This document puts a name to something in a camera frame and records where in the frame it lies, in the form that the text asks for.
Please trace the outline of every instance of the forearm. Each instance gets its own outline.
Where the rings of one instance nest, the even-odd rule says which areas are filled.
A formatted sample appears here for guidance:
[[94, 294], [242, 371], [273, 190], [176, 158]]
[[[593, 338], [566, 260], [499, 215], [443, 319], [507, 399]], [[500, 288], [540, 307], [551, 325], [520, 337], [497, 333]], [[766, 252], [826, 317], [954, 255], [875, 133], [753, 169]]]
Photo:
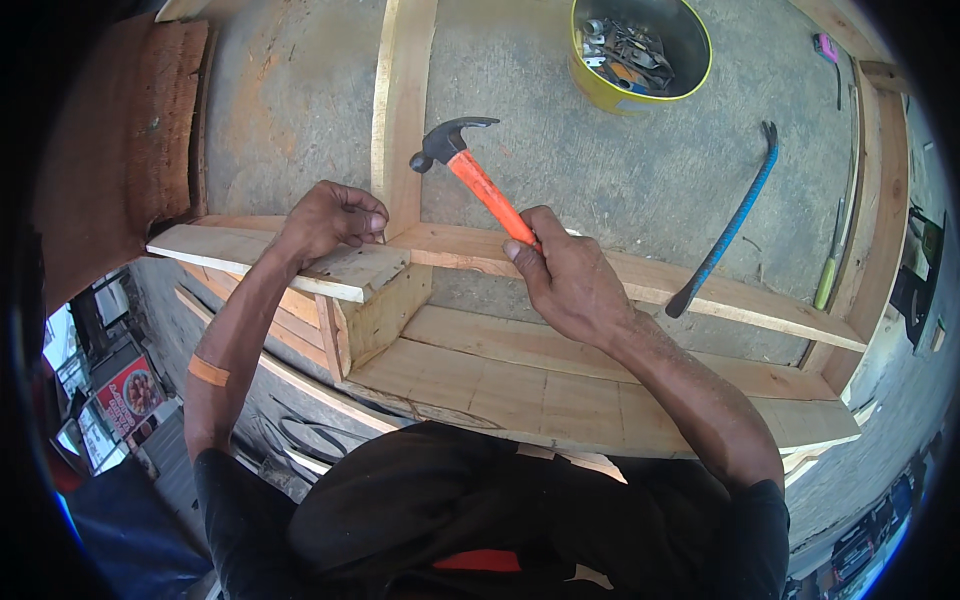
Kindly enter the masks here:
[[636, 313], [604, 351], [650, 391], [729, 490], [764, 479], [783, 489], [780, 453], [753, 403], [677, 346], [653, 318]]
[[227, 374], [224, 385], [189, 372], [183, 399], [184, 437], [191, 461], [204, 449], [229, 452], [229, 437], [244, 400], [263, 341], [283, 291], [300, 262], [287, 245], [273, 244], [257, 260], [207, 327], [194, 354]]

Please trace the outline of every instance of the hammer head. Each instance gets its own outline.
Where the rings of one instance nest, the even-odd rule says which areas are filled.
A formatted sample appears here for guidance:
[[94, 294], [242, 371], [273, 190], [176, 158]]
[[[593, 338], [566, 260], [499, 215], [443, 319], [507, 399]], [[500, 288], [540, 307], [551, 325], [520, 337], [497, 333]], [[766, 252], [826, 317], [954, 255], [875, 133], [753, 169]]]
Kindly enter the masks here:
[[434, 160], [446, 164], [457, 153], [467, 149], [467, 142], [460, 135], [464, 127], [489, 127], [499, 123], [500, 119], [490, 117], [463, 117], [441, 123], [423, 137], [423, 150], [410, 159], [410, 168], [418, 173], [426, 173]]

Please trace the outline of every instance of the food poster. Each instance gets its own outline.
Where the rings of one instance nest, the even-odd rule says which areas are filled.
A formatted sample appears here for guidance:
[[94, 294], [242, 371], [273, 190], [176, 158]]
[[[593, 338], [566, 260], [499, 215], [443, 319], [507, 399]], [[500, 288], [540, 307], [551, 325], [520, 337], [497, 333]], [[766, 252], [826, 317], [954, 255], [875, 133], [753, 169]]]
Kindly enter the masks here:
[[120, 437], [127, 438], [164, 398], [146, 357], [141, 355], [101, 388], [97, 399]]

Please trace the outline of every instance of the black t-shirt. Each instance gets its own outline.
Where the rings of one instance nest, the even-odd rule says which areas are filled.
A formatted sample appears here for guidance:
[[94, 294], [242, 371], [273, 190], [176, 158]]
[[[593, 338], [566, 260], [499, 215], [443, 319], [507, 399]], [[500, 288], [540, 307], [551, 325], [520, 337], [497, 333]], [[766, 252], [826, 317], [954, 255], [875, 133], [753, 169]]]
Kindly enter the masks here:
[[629, 485], [434, 422], [363, 444], [298, 507], [223, 452], [194, 465], [240, 598], [769, 598], [789, 516], [692, 461], [614, 459]]

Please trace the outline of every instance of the green handle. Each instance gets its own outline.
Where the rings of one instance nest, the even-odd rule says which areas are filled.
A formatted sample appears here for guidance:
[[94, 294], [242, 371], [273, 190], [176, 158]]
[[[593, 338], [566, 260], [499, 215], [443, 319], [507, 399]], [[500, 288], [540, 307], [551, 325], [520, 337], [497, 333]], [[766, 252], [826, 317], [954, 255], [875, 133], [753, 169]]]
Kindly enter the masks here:
[[837, 261], [831, 257], [827, 259], [824, 265], [824, 272], [820, 275], [820, 285], [817, 286], [817, 296], [813, 299], [813, 307], [817, 310], [823, 310], [827, 305], [827, 298], [830, 296], [830, 290], [833, 288], [833, 278], [837, 273]]

